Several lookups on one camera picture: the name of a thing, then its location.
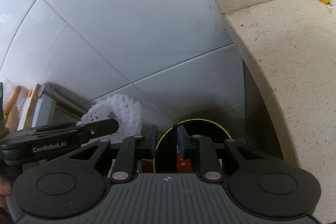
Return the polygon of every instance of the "human hand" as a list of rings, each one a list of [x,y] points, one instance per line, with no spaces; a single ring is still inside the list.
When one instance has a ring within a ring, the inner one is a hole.
[[[5,196],[9,195],[12,192],[11,185],[0,177],[0,207],[5,209],[8,212],[8,207],[6,203]]]

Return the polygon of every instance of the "red object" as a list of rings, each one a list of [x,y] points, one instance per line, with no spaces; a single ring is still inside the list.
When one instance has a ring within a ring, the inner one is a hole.
[[[176,155],[176,167],[177,167],[177,172],[179,173],[191,173],[192,172],[191,161],[182,159],[179,153],[177,153]]]

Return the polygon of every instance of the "white foam fruit net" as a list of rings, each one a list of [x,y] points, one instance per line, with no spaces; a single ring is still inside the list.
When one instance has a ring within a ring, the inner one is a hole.
[[[111,143],[119,143],[128,136],[141,134],[141,105],[139,101],[134,102],[124,94],[114,94],[105,100],[98,100],[76,125],[110,118],[115,118],[119,122],[118,131],[97,139],[108,138]]]

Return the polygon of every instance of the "gold rim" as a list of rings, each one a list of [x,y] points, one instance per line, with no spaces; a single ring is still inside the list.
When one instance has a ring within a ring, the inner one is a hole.
[[[226,133],[226,135],[228,135],[229,139],[232,139],[230,133],[226,130],[226,128],[222,127],[219,123],[214,122],[214,121],[211,121],[211,120],[200,119],[200,118],[189,119],[189,120],[185,120],[185,121],[179,122],[179,123],[177,123],[177,125],[180,125],[181,123],[188,122],[188,121],[206,121],[206,122],[211,122],[211,123],[217,125],[218,127],[220,127],[220,128]],[[169,133],[169,131],[171,131],[172,129],[173,129],[173,127],[171,127],[170,129],[168,129],[168,130],[162,135],[162,137],[160,138],[159,142],[157,143],[157,146],[156,146],[155,151],[157,151],[157,149],[158,149],[158,147],[159,147],[160,142],[162,141],[162,139],[163,139],[163,138]],[[153,159],[153,170],[154,170],[154,173],[156,173],[156,170],[155,170],[155,158]]]

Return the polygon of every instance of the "wall tile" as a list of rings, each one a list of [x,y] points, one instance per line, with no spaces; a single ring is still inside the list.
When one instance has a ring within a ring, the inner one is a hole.
[[[47,0],[130,81],[231,43],[214,0]]]
[[[134,83],[175,121],[245,101],[242,58],[229,45]]]
[[[45,0],[33,5],[8,51],[0,79],[27,87],[51,81],[91,101],[129,84]]]
[[[240,141],[245,139],[245,103],[224,109],[211,115],[207,115],[204,119],[212,120],[219,123],[228,130],[231,137]]]
[[[22,20],[35,0],[0,0],[0,66]]]
[[[127,85],[121,89],[111,92],[107,95],[96,99],[94,102],[86,104],[86,107],[91,107],[97,100],[104,100],[107,97],[111,97],[115,93],[126,94],[128,97],[139,101],[142,106],[142,132],[147,132],[152,124],[155,124],[158,128],[168,127],[175,122],[165,114],[159,107],[157,107],[145,94],[143,94],[135,86]]]

